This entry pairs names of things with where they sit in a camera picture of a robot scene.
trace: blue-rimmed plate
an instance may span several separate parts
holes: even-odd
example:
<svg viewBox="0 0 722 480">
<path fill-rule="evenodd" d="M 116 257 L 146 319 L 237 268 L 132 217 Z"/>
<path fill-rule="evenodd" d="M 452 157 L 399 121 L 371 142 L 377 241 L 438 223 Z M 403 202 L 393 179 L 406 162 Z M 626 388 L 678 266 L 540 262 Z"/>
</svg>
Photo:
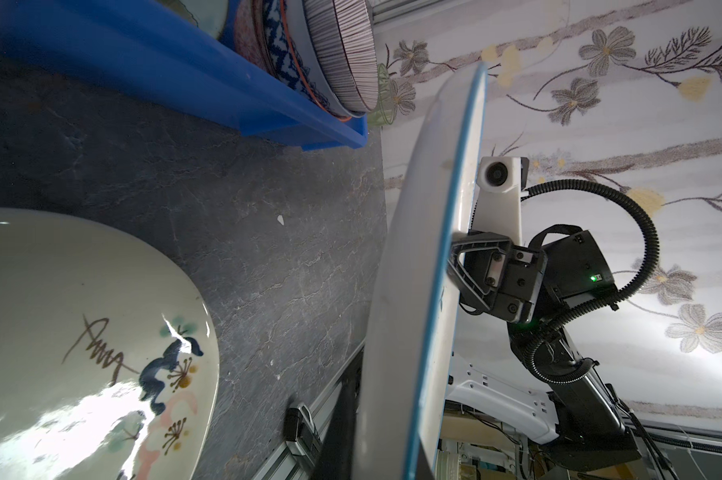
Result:
<svg viewBox="0 0 722 480">
<path fill-rule="evenodd" d="M 487 79 L 482 62 L 452 75 L 414 146 L 372 297 L 354 480 L 414 478 L 420 444 L 433 462 L 459 300 L 446 261 L 470 224 Z"/>
</svg>

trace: stacked bowls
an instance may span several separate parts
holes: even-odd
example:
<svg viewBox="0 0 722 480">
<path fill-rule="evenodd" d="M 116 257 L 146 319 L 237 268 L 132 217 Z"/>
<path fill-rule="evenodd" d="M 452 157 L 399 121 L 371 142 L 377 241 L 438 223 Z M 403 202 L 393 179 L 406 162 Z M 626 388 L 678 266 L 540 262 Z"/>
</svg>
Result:
<svg viewBox="0 0 722 480">
<path fill-rule="evenodd" d="M 240 0 L 228 44 L 340 120 L 377 104 L 377 64 L 366 0 Z"/>
</svg>

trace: dark marble countertop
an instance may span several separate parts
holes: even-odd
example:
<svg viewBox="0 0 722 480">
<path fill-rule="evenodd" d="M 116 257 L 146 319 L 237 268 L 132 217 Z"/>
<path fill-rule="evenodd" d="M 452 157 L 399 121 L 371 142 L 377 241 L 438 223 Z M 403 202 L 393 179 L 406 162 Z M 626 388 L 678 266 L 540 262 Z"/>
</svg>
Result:
<svg viewBox="0 0 722 480">
<path fill-rule="evenodd" d="M 378 131 L 302 152 L 2 58 L 0 206 L 113 226 L 196 284 L 220 344 L 198 480 L 250 478 L 356 348 L 387 229 Z"/>
</svg>

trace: painted plate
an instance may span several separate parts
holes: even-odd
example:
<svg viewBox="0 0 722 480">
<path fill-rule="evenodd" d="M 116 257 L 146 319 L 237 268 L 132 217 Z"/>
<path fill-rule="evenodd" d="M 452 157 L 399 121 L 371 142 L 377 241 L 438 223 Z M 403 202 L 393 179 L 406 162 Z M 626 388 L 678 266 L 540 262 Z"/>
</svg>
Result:
<svg viewBox="0 0 722 480">
<path fill-rule="evenodd" d="M 190 279 L 87 220 L 0 208 L 0 479 L 187 480 L 219 351 Z"/>
<path fill-rule="evenodd" d="M 262 0 L 241 0 L 233 24 L 233 50 L 249 62 L 260 67 L 270 75 L 275 68 L 270 62 L 264 40 L 260 38 L 262 30 Z"/>
<path fill-rule="evenodd" d="M 169 10 L 212 38 L 219 38 L 225 26 L 229 0 L 158 0 Z"/>
</svg>

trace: white plate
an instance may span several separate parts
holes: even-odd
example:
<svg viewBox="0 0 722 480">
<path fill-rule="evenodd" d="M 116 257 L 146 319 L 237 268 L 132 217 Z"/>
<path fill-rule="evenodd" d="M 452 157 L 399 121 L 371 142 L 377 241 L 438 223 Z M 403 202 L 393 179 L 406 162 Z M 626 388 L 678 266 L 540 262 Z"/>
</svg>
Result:
<svg viewBox="0 0 722 480">
<path fill-rule="evenodd" d="M 352 112 L 343 107 L 326 81 L 326 77 L 321 70 L 321 64 L 316 56 L 316 50 L 310 40 L 302 0 L 286 0 L 286 26 L 289 29 L 289 36 L 292 38 L 294 50 L 299 56 L 302 73 L 313 84 L 312 86 L 323 94 L 327 101 L 324 107 L 339 117 L 363 117 L 363 113 Z"/>
<path fill-rule="evenodd" d="M 206 306 L 163 254 L 0 208 L 0 480 L 188 480 L 219 368 Z"/>
<path fill-rule="evenodd" d="M 470 224 L 486 68 L 444 83 L 406 170 L 366 330 L 354 480 L 414 478 L 420 443 L 433 465 L 459 299 L 446 260 Z"/>
</svg>

